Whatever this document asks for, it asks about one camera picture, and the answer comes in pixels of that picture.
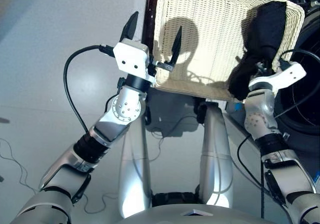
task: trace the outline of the metal bracket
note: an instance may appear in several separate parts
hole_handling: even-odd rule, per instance
[[[279,89],[287,88],[306,76],[307,73],[300,63],[295,61],[289,63],[291,65],[287,69],[283,71],[280,70],[274,75],[260,76],[252,79],[249,82],[249,89],[253,90],[259,83],[268,83],[272,86],[272,91],[274,92]]]

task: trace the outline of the cable connector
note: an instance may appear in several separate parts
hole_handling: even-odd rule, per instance
[[[280,62],[280,69],[282,71],[288,69],[289,67],[291,67],[291,64],[289,63],[289,61],[282,59],[281,57],[279,58],[279,62]]]
[[[104,54],[107,54],[108,56],[110,56],[112,58],[115,57],[114,48],[112,46],[108,46],[106,44],[101,44],[99,46],[99,51],[104,53]]]
[[[117,94],[120,93],[121,88],[125,85],[126,79],[124,77],[120,77],[118,83],[116,84],[116,88],[118,89]]]

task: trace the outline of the black fabric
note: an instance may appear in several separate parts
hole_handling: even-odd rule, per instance
[[[243,100],[249,93],[250,77],[256,75],[256,63],[262,62],[267,68],[264,76],[273,74],[272,61],[281,44],[286,27],[286,2],[271,1],[257,9],[257,15],[248,29],[244,44],[247,52],[240,64],[231,74],[229,92],[238,100]]]

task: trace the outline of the white floor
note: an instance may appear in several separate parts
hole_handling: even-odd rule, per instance
[[[77,49],[106,43],[115,45],[123,25],[140,11],[135,39],[140,39],[146,0],[1,0],[0,1],[0,138],[11,143],[14,157],[28,170],[27,182],[38,186],[47,168],[83,130],[72,113],[63,87],[63,68]],[[88,126],[103,113],[115,93],[119,77],[115,60],[98,51],[77,57],[69,70],[72,98]],[[182,137],[166,138],[159,159],[151,163],[151,183],[158,192],[193,192],[199,182],[203,127]],[[243,136],[229,130],[239,144]],[[158,154],[158,140],[147,133],[149,157]],[[230,142],[232,153],[237,145]],[[122,141],[101,161],[86,194],[87,210],[102,206],[104,193],[117,193]],[[259,176],[259,157],[243,147],[248,167]],[[9,149],[1,141],[1,155]],[[0,158],[0,223],[8,224],[32,192],[19,184],[20,169]],[[120,220],[117,200],[105,199],[98,214],[84,212],[85,199],[75,205],[72,223],[110,224]],[[260,215],[260,191],[234,170],[234,207]],[[282,211],[266,197],[266,218],[287,223]]]

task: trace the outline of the black rubber joint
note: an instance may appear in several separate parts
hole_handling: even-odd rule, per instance
[[[100,144],[87,132],[73,146],[74,152],[88,163],[98,163],[107,153],[108,147]]]
[[[255,140],[255,143],[262,156],[289,148],[282,135],[275,133],[260,137]]]
[[[148,91],[148,89],[151,85],[151,82],[149,82],[145,79],[142,79],[138,76],[128,74],[128,76],[126,77],[126,80],[125,80],[125,84],[129,87],[138,89],[141,92],[145,93]]]

